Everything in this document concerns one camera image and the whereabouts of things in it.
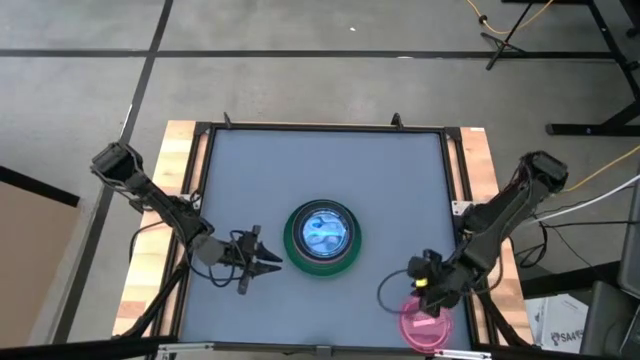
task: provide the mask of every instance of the pink plate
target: pink plate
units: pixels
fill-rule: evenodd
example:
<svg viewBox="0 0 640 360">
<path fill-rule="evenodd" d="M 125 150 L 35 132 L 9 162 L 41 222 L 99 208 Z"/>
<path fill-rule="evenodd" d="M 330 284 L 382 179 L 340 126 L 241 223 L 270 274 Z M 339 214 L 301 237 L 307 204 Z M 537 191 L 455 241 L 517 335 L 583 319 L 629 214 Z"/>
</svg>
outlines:
<svg viewBox="0 0 640 360">
<path fill-rule="evenodd" d="M 453 330 L 453 320 L 449 309 L 442 308 L 440 317 L 433 318 L 418 310 L 418 298 L 411 297 L 402 307 L 400 333 L 414 350 L 432 354 L 443 349 Z"/>
</svg>

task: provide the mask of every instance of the metal stand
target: metal stand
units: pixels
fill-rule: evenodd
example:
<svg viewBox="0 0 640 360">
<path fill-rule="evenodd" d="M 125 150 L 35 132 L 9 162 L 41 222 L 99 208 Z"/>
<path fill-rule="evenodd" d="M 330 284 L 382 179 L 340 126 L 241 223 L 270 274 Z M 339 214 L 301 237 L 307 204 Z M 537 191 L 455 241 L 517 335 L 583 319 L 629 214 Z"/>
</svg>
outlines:
<svg viewBox="0 0 640 360">
<path fill-rule="evenodd" d="M 550 274 L 525 280 L 520 283 L 525 299 L 533 299 L 551 295 L 566 294 L 570 291 L 591 289 L 597 280 L 616 284 L 620 270 L 620 261 L 568 271 L 559 274 Z"/>
<path fill-rule="evenodd" d="M 524 9 L 524 12 L 522 13 L 522 15 L 520 15 L 520 18 L 518 19 L 516 24 L 511 28 L 511 31 L 509 31 L 509 35 L 507 35 L 506 39 L 500 40 L 487 33 L 484 33 L 484 32 L 480 33 L 480 36 L 482 36 L 485 39 L 492 40 L 498 46 L 498 50 L 496 50 L 495 54 L 493 54 L 493 57 L 491 57 L 491 60 L 489 60 L 489 63 L 487 64 L 487 67 L 486 67 L 487 70 L 491 70 L 493 68 L 493 65 L 496 63 L 496 61 L 498 60 L 498 58 L 500 57 L 500 55 L 505 49 L 514 50 L 518 54 L 523 56 L 526 55 L 527 53 L 526 51 L 520 49 L 519 47 L 509 44 L 509 40 L 511 40 L 511 37 L 516 32 L 516 30 L 518 30 L 518 26 L 520 26 L 522 19 L 524 19 L 524 17 L 527 15 L 532 5 L 533 5 L 533 2 L 530 2 L 529 5 L 527 5 L 527 8 Z M 479 21 L 480 23 L 482 23 L 484 20 L 486 20 L 486 16 L 481 16 Z"/>
<path fill-rule="evenodd" d="M 634 101 L 601 124 L 547 124 L 545 130 L 549 135 L 640 136 L 640 126 L 627 125 L 630 121 L 640 116 L 640 87 L 638 87 L 638 83 L 631 73 L 638 69 L 638 62 L 628 61 L 622 55 L 596 4 L 593 1 L 588 1 L 587 6 L 600 29 L 604 41 L 613 54 L 613 58 L 629 83 Z"/>
</svg>

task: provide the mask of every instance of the cable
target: cable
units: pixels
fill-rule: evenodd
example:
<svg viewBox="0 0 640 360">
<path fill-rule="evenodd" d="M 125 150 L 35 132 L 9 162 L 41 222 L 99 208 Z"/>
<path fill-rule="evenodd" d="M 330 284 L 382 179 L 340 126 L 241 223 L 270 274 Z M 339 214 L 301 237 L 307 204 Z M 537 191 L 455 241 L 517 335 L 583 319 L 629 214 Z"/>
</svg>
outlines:
<svg viewBox="0 0 640 360">
<path fill-rule="evenodd" d="M 633 155 L 638 150 L 640 150 L 640 145 L 636 146 L 633 150 L 631 150 L 628 153 L 626 153 L 626 154 L 620 156 L 619 158 L 613 160 L 612 162 L 608 163 L 607 165 L 601 167 L 600 170 L 598 170 L 598 171 L 594 172 L 593 174 L 587 176 L 583 180 L 579 181 L 577 184 L 573 185 L 572 187 L 570 187 L 567 190 L 564 190 L 562 192 L 566 193 L 566 192 L 573 191 L 573 190 L 579 188 L 580 186 L 584 185 L 587 181 L 593 179 L 598 174 L 600 174 L 601 172 L 607 170 L 608 168 L 612 167 L 613 165 L 617 164 L 618 162 L 620 162 L 620 161 L 628 158 L 629 156 Z"/>
<path fill-rule="evenodd" d="M 573 253 L 573 254 L 574 254 L 578 259 L 582 260 L 582 262 L 583 262 L 583 263 L 585 263 L 585 264 L 589 267 L 589 269 L 591 269 L 591 270 L 592 270 L 592 271 L 593 271 L 593 272 L 594 272 L 594 273 L 595 273 L 595 274 L 600 278 L 600 280 L 602 280 L 602 281 L 605 281 L 605 282 L 606 282 L 606 280 L 605 280 L 606 278 L 605 278 L 604 276 L 602 276 L 602 274 L 600 274 L 600 272 L 599 272 L 598 270 L 596 270 L 596 268 L 595 268 L 595 267 L 593 267 L 593 265 L 591 265 L 591 263 L 589 263 L 585 258 L 583 258 L 582 256 L 580 256 L 580 254 L 578 254 L 578 252 L 577 252 L 577 251 L 575 251 L 575 250 L 573 249 L 573 247 L 571 247 L 571 245 L 569 245 L 569 243 L 567 242 L 567 240 L 565 240 L 564 236 L 562 236 L 562 234 L 560 233 L 560 231 L 559 231 L 558 229 L 556 229 L 556 228 L 551 228 L 551 230 L 555 231 L 555 232 L 556 232 L 556 234 L 558 234 L 558 237 L 560 238 L 560 241 L 562 241 L 562 242 L 567 246 L 567 248 L 569 248 L 569 250 L 571 250 L 571 252 L 572 252 L 572 253 Z"/>
<path fill-rule="evenodd" d="M 576 210 L 578 210 L 578 209 L 582 209 L 582 208 L 587 207 L 587 206 L 589 206 L 589 205 L 591 205 L 591 204 L 595 204 L 595 203 L 597 203 L 598 201 L 600 201 L 600 200 L 602 200 L 602 199 L 605 199 L 605 198 L 607 198 L 607 197 L 609 197 L 609 196 L 611 196 L 611 195 L 615 194 L 616 192 L 618 192 L 618 191 L 622 190 L 625 186 L 630 185 L 630 184 L 632 184 L 632 183 L 634 183 L 634 182 L 638 181 L 638 179 L 640 179 L 640 174 L 639 174 L 639 175 L 634 176 L 633 178 L 631 178 L 630 180 L 628 180 L 628 181 L 627 181 L 627 182 L 625 182 L 624 184 L 622 184 L 622 185 L 618 186 L 617 188 L 615 188 L 615 189 L 613 189 L 613 190 L 609 191 L 609 192 L 608 192 L 608 193 L 606 193 L 606 194 L 603 194 L 603 195 L 598 196 L 597 198 L 595 198 L 595 199 L 593 199 L 593 200 L 587 201 L 586 203 L 580 204 L 580 205 L 578 205 L 578 206 L 571 207 L 571 208 L 569 208 L 569 209 L 566 209 L 566 210 L 563 210 L 563 211 L 560 211 L 560 212 L 557 212 L 557 213 L 553 213 L 553 214 L 551 214 L 551 215 L 547 215 L 547 216 L 541 217 L 541 218 L 539 218 L 539 219 L 534 219 L 534 220 L 532 220 L 532 221 L 530 221 L 530 222 L 526 223 L 525 225 L 535 224 L 535 223 L 538 223 L 538 222 L 541 222 L 541 221 L 545 221 L 545 220 L 548 220 L 548 219 L 551 219 L 551 218 L 554 218 L 554 217 L 557 217 L 557 216 L 560 216 L 560 215 L 564 215 L 564 214 L 567 214 L 567 213 L 570 213 L 570 212 L 576 211 Z"/>
<path fill-rule="evenodd" d="M 499 273 L 498 273 L 498 280 L 496 280 L 496 282 L 487 287 L 486 289 L 481 289 L 479 291 L 477 291 L 475 288 L 471 289 L 476 295 L 480 295 L 480 294 L 484 294 L 484 293 L 488 293 L 491 292 L 493 290 L 495 290 L 498 286 L 500 286 L 500 283 L 502 282 L 502 279 L 504 277 L 504 263 L 502 260 L 502 251 L 500 252 L 500 256 L 498 256 L 498 260 L 500 260 L 500 268 L 499 268 Z M 487 278 L 489 276 L 489 272 L 487 272 L 486 276 L 484 276 L 484 278 Z"/>
<path fill-rule="evenodd" d="M 240 230 L 232 230 L 229 232 L 229 237 L 231 238 L 231 240 L 229 241 L 229 243 L 234 245 L 234 250 L 236 250 L 238 252 L 238 255 L 240 255 L 240 259 L 242 259 L 242 264 L 243 266 L 246 268 L 247 265 L 247 261 L 244 259 L 244 255 L 242 255 L 242 250 L 240 250 L 240 247 L 238 246 L 238 241 L 233 237 L 233 234 L 235 233 L 239 233 L 241 235 L 243 235 L 243 232 Z M 213 277 L 213 272 L 211 271 L 211 266 L 209 266 L 209 280 L 211 280 L 211 284 L 213 284 L 213 286 L 217 287 L 217 288 L 223 288 L 227 285 L 229 285 L 231 283 L 231 281 L 233 280 L 240 280 L 240 278 L 234 278 L 233 275 L 235 275 L 236 272 L 236 264 L 231 264 L 231 273 L 229 274 L 229 277 L 222 283 L 218 283 L 217 281 L 220 279 L 216 279 Z"/>
<path fill-rule="evenodd" d="M 565 224 L 557 224 L 557 225 L 543 225 L 547 229 L 555 229 L 560 227 L 567 226 L 582 226 L 582 225 L 633 225 L 637 224 L 638 221 L 628 221 L 628 220 L 620 220 L 620 221 L 585 221 L 585 222 L 575 222 L 575 223 L 565 223 Z"/>
<path fill-rule="evenodd" d="M 547 10 L 547 8 L 549 7 L 549 5 L 553 4 L 554 0 L 549 0 L 540 10 L 538 10 L 537 13 L 535 13 L 529 20 L 525 21 L 524 23 L 522 23 L 520 26 L 518 26 L 516 28 L 517 30 L 523 29 L 525 28 L 527 25 L 531 24 L 538 16 L 540 16 L 540 14 L 542 14 L 545 10 Z M 482 19 L 482 24 L 484 26 L 487 27 L 487 29 L 489 29 L 491 32 L 493 32 L 494 34 L 498 34 L 498 35 L 507 35 L 511 32 L 511 30 L 509 31 L 499 31 L 496 30 L 494 28 L 491 27 L 491 25 L 489 25 L 489 23 L 487 22 L 487 17 L 486 15 L 483 15 L 480 13 L 480 10 L 478 10 L 478 7 L 471 1 L 471 0 L 467 0 L 467 3 L 469 3 L 469 5 L 471 5 L 471 7 L 473 8 L 473 11 L 476 12 L 476 15 L 478 15 L 478 18 Z"/>
<path fill-rule="evenodd" d="M 209 281 L 211 281 L 211 277 L 210 277 L 209 275 L 201 273 L 198 269 L 196 269 L 196 268 L 191 264 L 191 261 L 190 261 L 190 260 L 188 260 L 188 258 L 187 258 L 187 257 L 185 257 L 185 259 L 186 259 L 187 264 L 189 265 L 189 268 L 191 269 L 191 271 L 193 271 L 196 275 L 200 276 L 201 278 L 203 278 L 203 279 L 205 279 L 205 280 L 209 280 Z M 226 280 L 228 280 L 228 278 L 226 278 L 226 279 L 215 279 L 215 280 L 216 280 L 216 281 L 223 281 L 223 280 L 224 280 L 224 281 L 226 281 Z M 233 280 L 240 280 L 240 278 L 239 278 L 239 277 L 235 277 L 235 278 L 233 278 Z"/>
<path fill-rule="evenodd" d="M 133 236 L 131 236 L 131 240 L 129 241 L 129 264 L 131 264 L 131 259 L 133 258 L 133 248 L 136 246 L 136 239 L 138 238 L 138 235 L 141 232 L 149 228 L 152 228 L 156 225 L 160 225 L 162 223 L 164 223 L 164 221 L 160 220 L 160 221 L 154 222 L 153 224 L 145 225 L 133 233 Z"/>
<path fill-rule="evenodd" d="M 623 191 L 625 191 L 625 190 L 629 190 L 629 189 L 633 189 L 633 188 L 634 188 L 634 186 L 633 186 L 633 185 L 625 186 L 625 187 L 623 187 L 622 189 L 620 189 L 620 190 L 616 191 L 615 193 L 616 193 L 616 194 L 617 194 L 617 193 L 621 193 L 621 192 L 623 192 Z M 581 200 L 581 201 L 578 201 L 578 202 L 576 202 L 576 203 L 574 203 L 574 204 L 570 204 L 570 205 L 562 205 L 562 206 L 557 207 L 557 208 L 555 208 L 555 209 L 551 209 L 551 210 L 544 210 L 544 211 L 541 211 L 541 212 L 539 212 L 539 213 L 537 213 L 537 214 L 534 214 L 534 215 L 532 215 L 532 216 L 540 216 L 540 215 L 543 215 L 543 214 L 548 214 L 548 213 L 552 213 L 552 212 L 560 211 L 560 210 L 562 210 L 562 209 L 566 209 L 566 208 L 574 207 L 574 206 L 577 206 L 577 205 L 580 205 L 580 204 L 584 204 L 584 203 L 586 203 L 586 202 L 589 202 L 589 201 L 591 201 L 591 200 L 593 200 L 593 199 L 597 198 L 598 196 L 594 196 L 594 197 L 592 197 L 592 198 L 590 198 L 590 199 L 587 199 L 587 200 Z"/>
<path fill-rule="evenodd" d="M 519 256 L 521 254 L 526 253 L 525 257 L 522 258 L 522 260 L 520 260 L 520 263 L 518 264 L 518 266 L 522 269 L 529 269 L 538 265 L 538 263 L 542 261 L 542 259 L 547 254 L 547 247 L 549 244 L 549 232 L 544 227 L 544 225 L 542 225 L 542 223 L 538 223 L 538 225 L 540 226 L 540 229 L 542 231 L 542 244 L 532 246 L 530 248 L 518 251 L 517 253 L 514 254 L 515 256 Z M 538 257 L 534 261 L 527 263 L 527 260 L 529 260 L 531 255 L 533 255 L 533 253 L 538 249 L 540 249 L 540 252 L 538 253 Z"/>
<path fill-rule="evenodd" d="M 384 311 L 386 311 L 386 312 L 388 312 L 388 313 L 391 313 L 391 314 L 397 314 L 397 315 L 412 315 L 412 314 L 415 314 L 415 313 L 417 313 L 417 312 L 419 312 L 419 311 L 420 311 L 419 309 L 418 309 L 418 310 L 413 310 L 413 311 L 394 310 L 394 309 L 391 309 L 391 308 L 387 307 L 387 306 L 382 302 L 382 287 L 384 286 L 384 284 L 386 284 L 386 283 L 387 283 L 387 281 L 389 281 L 389 279 L 391 279 L 392 277 L 394 277 L 394 276 L 396 276 L 396 275 L 400 275 L 400 274 L 402 274 L 402 273 L 406 273 L 406 272 L 407 272 L 407 269 L 396 270 L 396 271 L 392 272 L 391 274 L 387 275 L 387 276 L 386 276 L 386 277 L 385 277 L 385 278 L 380 282 L 380 284 L 378 285 L 378 290 L 377 290 L 378 305 L 380 305 L 380 307 L 381 307 Z M 433 302 L 433 303 L 431 303 L 431 304 L 428 304 L 426 308 L 428 309 L 428 308 L 430 308 L 430 307 L 436 306 L 436 305 L 440 304 L 441 302 L 443 302 L 444 300 L 445 300 L 445 298 L 442 298 L 442 299 L 440 299 L 440 300 L 438 300 L 438 301 L 435 301 L 435 302 Z"/>
</svg>

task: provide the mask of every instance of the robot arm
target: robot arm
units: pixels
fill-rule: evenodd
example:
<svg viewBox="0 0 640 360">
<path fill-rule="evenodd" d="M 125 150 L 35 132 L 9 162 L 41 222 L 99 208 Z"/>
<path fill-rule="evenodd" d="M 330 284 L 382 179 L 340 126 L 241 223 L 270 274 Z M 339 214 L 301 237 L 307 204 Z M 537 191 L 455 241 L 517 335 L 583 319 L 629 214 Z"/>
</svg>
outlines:
<svg viewBox="0 0 640 360">
<path fill-rule="evenodd" d="M 407 274 L 414 279 L 420 310 L 438 317 L 441 306 L 451 308 L 460 297 L 482 290 L 478 287 L 495 266 L 502 241 L 540 202 L 562 190 L 567 176 L 567 166 L 549 154 L 526 154 L 504 190 L 456 219 L 462 241 L 448 260 L 433 250 L 412 257 Z"/>
<path fill-rule="evenodd" d="M 243 269 L 238 284 L 241 295 L 246 293 L 253 277 L 280 270 L 279 266 L 255 261 L 282 262 L 258 241 L 259 226 L 251 231 L 240 231 L 238 240 L 215 239 L 211 236 L 213 226 L 199 216 L 191 202 L 165 194 L 145 175 L 142 157 L 129 145 L 109 144 L 92 162 L 91 171 L 103 183 L 120 193 L 132 194 L 136 197 L 134 203 L 155 210 L 176 232 L 188 255 L 195 254 L 207 266 L 224 264 Z"/>
</svg>

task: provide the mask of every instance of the concrete floor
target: concrete floor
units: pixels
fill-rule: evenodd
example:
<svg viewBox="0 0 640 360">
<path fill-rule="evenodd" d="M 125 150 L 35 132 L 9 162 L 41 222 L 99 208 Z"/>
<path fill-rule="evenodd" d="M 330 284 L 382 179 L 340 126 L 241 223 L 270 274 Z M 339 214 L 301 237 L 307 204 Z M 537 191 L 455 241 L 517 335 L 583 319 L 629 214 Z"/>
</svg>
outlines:
<svg viewBox="0 0 640 360">
<path fill-rule="evenodd" d="M 477 0 L 495 28 L 523 8 Z M 0 0 L 0 48 L 131 48 L 149 46 L 162 0 Z M 598 1 L 625 54 L 638 40 L 616 1 Z M 489 50 L 465 0 L 182 0 L 176 1 L 161 49 Z M 552 6 L 514 37 L 527 50 L 605 51 L 586 7 Z M 32 342 L 46 341 L 50 322 L 96 203 L 90 159 L 117 139 L 142 59 L 0 58 L 0 162 L 82 197 L 83 215 L 67 249 Z M 570 183 L 638 143 L 633 138 L 549 137 L 548 122 L 598 123 L 631 99 L 611 62 L 413 59 L 159 59 L 132 145 L 153 165 L 169 119 L 485 127 L 500 184 L 527 151 L 564 160 Z M 552 199 L 552 208 L 600 194 L 635 174 L 626 161 L 589 185 Z M 559 222 L 625 219 L 630 193 L 616 195 Z M 110 336 L 127 272 L 127 245 L 139 215 L 112 203 L 70 340 Z M 624 227 L 567 228 L 566 239 L 592 264 L 619 257 Z M 518 229 L 516 249 L 541 241 Z M 553 234 L 541 265 L 551 272 L 585 266 Z M 245 354 L 231 354 L 228 358 Z M 250 358 L 263 358 L 251 355 Z"/>
</svg>

